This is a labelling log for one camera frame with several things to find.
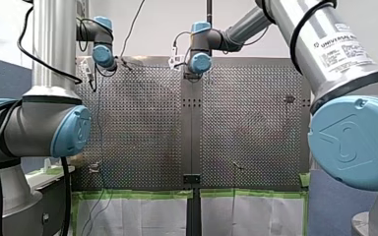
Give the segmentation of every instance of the metal post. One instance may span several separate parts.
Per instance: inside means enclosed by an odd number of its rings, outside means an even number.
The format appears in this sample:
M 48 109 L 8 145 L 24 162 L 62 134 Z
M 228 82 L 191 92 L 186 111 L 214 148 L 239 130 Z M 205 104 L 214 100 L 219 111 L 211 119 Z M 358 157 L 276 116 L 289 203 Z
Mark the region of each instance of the metal post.
M 75 75 L 76 0 L 34 0 L 33 54 L 60 71 Z M 80 99 L 75 83 L 33 62 L 32 88 L 24 96 Z

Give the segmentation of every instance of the pegboard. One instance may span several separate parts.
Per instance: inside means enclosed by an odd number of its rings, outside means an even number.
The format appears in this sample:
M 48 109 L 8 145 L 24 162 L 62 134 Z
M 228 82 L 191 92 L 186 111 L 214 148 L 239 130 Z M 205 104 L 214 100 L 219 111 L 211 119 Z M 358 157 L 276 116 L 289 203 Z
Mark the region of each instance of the pegboard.
M 300 189 L 310 92 L 289 60 L 216 58 L 189 86 L 166 61 L 148 57 L 144 67 L 119 67 L 98 80 L 100 94 L 87 83 L 79 87 L 93 123 L 75 190 L 183 189 L 183 175 L 198 170 L 202 188 Z M 188 108 L 187 98 L 199 105 Z M 97 162 L 102 174 L 90 173 Z
M 99 78 L 100 93 L 87 83 L 77 90 L 93 121 L 76 190 L 182 188 L 181 74 L 163 66 L 130 66 Z M 99 173 L 90 173 L 89 165 L 97 162 Z
M 202 86 L 202 187 L 299 188 L 310 92 L 290 63 L 221 59 Z

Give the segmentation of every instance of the white label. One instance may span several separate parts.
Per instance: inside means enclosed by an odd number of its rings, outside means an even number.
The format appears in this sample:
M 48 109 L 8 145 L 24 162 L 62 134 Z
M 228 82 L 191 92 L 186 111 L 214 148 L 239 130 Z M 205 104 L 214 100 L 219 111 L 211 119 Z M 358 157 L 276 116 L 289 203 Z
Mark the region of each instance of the white label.
M 322 64 L 329 73 L 338 73 L 356 65 L 375 64 L 350 32 L 337 32 L 314 43 Z
M 346 24 L 336 24 L 336 28 L 339 31 L 349 31 L 349 26 Z

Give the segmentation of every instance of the green tape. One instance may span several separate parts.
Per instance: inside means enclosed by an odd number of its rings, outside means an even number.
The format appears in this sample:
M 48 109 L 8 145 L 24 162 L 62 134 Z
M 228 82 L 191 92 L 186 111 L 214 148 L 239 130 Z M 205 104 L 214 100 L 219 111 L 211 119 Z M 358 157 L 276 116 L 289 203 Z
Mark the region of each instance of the green tape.
M 73 193 L 79 200 L 102 200 L 109 199 L 128 199 L 128 200 L 173 200 L 191 199 L 192 191 L 131 191 L 131 190 L 105 190 L 105 191 L 86 191 Z
M 61 173 L 63 173 L 62 167 L 55 167 L 55 168 L 47 169 L 47 171 L 45 171 L 45 174 L 47 175 L 59 175 Z
M 72 227 L 73 227 L 73 236 L 76 236 L 76 228 L 78 226 L 78 214 L 79 214 L 79 201 L 77 195 L 72 195 Z
M 32 171 L 32 172 L 28 173 L 27 176 L 38 174 L 38 173 L 41 173 L 41 170 Z
M 311 181 L 311 173 L 299 174 L 299 177 L 302 187 L 309 187 L 309 183 Z
M 275 199 L 304 199 L 306 192 L 275 192 L 245 189 L 201 190 L 201 198 L 230 198 L 235 196 L 251 196 Z
M 303 236 L 308 235 L 308 208 L 309 208 L 309 194 L 306 193 L 304 196 L 304 203 L 303 203 Z

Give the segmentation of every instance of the silver metal tube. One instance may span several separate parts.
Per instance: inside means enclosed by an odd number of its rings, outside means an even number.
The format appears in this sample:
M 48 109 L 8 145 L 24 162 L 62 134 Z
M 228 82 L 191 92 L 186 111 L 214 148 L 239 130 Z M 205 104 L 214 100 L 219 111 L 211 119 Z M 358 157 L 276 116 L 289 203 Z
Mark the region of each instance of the silver metal tube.
M 48 65 L 75 75 L 76 1 L 34 0 L 34 56 Z M 45 95 L 79 98 L 73 80 L 33 62 L 32 88 L 25 96 Z
M 267 1 L 267 10 L 275 18 L 284 40 L 290 43 L 295 27 L 305 13 L 319 2 L 272 0 Z M 348 37 L 348 40 L 345 40 L 345 44 L 337 43 L 336 40 L 344 40 L 341 38 L 343 35 Z M 378 66 L 369 58 L 347 24 L 331 7 L 319 10 L 302 28 L 296 44 L 296 58 L 316 100 L 354 79 L 378 71 Z
M 227 29 L 226 36 L 229 37 L 231 41 L 244 43 L 270 24 L 263 10 L 256 6 L 233 27 Z

